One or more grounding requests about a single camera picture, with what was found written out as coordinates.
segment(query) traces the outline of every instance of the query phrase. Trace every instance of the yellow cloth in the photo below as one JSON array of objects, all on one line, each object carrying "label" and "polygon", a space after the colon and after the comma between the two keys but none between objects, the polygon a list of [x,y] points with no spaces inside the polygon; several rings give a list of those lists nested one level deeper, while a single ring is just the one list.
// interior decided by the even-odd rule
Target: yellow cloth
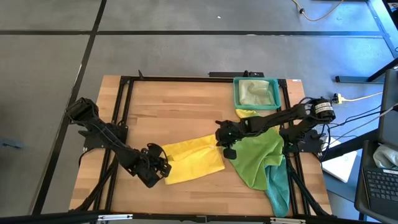
[{"label": "yellow cloth", "polygon": [[172,166],[165,183],[176,184],[225,169],[216,143],[212,134],[162,146]]},{"label": "yellow cloth", "polygon": [[252,110],[235,109],[235,113],[239,118],[248,118],[251,116],[259,116],[257,112]]},{"label": "yellow cloth", "polygon": [[[257,112],[253,110],[242,110],[242,109],[235,109],[235,113],[239,118],[248,118],[251,116],[260,116]],[[274,126],[271,129],[279,133],[279,126]]]}]

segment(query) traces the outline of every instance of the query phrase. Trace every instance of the white label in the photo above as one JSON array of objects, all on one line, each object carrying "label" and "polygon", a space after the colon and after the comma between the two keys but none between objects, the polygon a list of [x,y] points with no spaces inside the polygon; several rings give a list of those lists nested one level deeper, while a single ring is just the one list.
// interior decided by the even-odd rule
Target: white label
[{"label": "white label", "polygon": [[316,113],[321,113],[322,111],[325,111],[325,110],[333,110],[333,108],[331,106],[324,106],[322,108],[319,108],[319,109],[315,110],[315,112]]},{"label": "white label", "polygon": [[318,104],[318,105],[315,105],[315,109],[321,108],[321,107],[323,107],[323,106],[331,106],[331,104],[330,104],[329,102],[327,102],[327,103],[320,103],[320,104]]},{"label": "white label", "polygon": [[388,174],[398,174],[398,171],[393,171],[393,170],[383,170],[383,172],[386,172]]}]

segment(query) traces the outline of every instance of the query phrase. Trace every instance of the keyboard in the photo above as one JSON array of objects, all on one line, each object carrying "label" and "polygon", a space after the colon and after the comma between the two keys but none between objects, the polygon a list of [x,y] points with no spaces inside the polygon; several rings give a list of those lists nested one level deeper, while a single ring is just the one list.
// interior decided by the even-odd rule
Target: keyboard
[{"label": "keyboard", "polygon": [[363,174],[369,208],[398,219],[398,170],[364,167]]}]

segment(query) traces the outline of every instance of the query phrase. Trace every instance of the metal bracket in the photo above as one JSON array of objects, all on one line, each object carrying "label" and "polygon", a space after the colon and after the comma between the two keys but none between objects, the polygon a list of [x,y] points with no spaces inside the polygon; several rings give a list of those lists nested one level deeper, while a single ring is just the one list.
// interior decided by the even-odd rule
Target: metal bracket
[{"label": "metal bracket", "polygon": [[129,220],[132,219],[132,214],[126,215],[98,215],[98,221],[113,221],[113,220]]},{"label": "metal bracket", "polygon": [[209,72],[211,78],[264,77],[262,72]]},{"label": "metal bracket", "polygon": [[305,220],[294,218],[271,218],[271,224],[305,224]]},{"label": "metal bracket", "polygon": [[125,84],[127,84],[129,82],[129,80],[130,80],[129,76],[122,76],[122,77],[120,77],[119,84],[120,85],[125,85]]},{"label": "metal bracket", "polygon": [[288,147],[285,152],[313,152],[319,153],[322,141],[318,138],[316,130],[310,130],[304,134],[303,139],[297,143],[297,147]]},{"label": "metal bracket", "polygon": [[[121,142],[126,142],[127,132],[129,131],[129,127],[125,126],[125,125],[119,125],[119,126],[116,126],[114,124],[109,124],[109,125],[113,126],[113,128],[111,129],[112,133],[116,137],[118,137],[118,139]],[[104,147],[101,140],[95,134],[89,134],[85,137],[86,137],[86,139],[85,139],[85,143],[83,145],[83,151],[90,151],[92,149]]]},{"label": "metal bracket", "polygon": [[144,79],[144,75],[142,74],[142,72],[141,72],[140,70],[138,70],[138,75],[139,75],[139,78],[140,78],[141,80]]},{"label": "metal bracket", "polygon": [[278,84],[280,85],[280,87],[282,88],[287,88],[287,82],[286,79],[278,79]]},{"label": "metal bracket", "polygon": [[207,216],[206,215],[198,215],[196,222],[197,223],[206,223],[207,222]]}]

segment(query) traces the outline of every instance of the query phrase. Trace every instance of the gray floor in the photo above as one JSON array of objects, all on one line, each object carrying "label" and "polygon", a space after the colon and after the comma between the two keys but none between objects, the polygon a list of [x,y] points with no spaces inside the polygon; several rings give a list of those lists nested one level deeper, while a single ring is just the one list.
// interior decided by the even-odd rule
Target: gray floor
[{"label": "gray floor", "polygon": [[[312,17],[334,1],[301,0]],[[1,29],[91,30],[100,0],[3,0]],[[396,43],[396,30],[380,0],[373,6]],[[378,31],[366,3],[345,2],[323,21],[298,16],[290,0],[108,1],[100,30]],[[32,197],[78,73],[87,35],[0,35],[0,136],[23,150],[0,148],[0,216],[29,213]],[[381,85],[337,84],[336,75],[368,76],[393,59],[380,37],[97,36],[79,96],[96,99],[103,75],[206,76],[209,71],[256,70],[302,79],[307,96],[341,93],[356,98]],[[335,106],[337,119],[380,105],[381,97]],[[359,123],[333,130],[343,134]],[[377,126],[355,131],[362,134]],[[70,127],[44,212],[65,212],[78,171],[83,138]],[[333,213],[356,219],[351,202],[330,194]]]}]

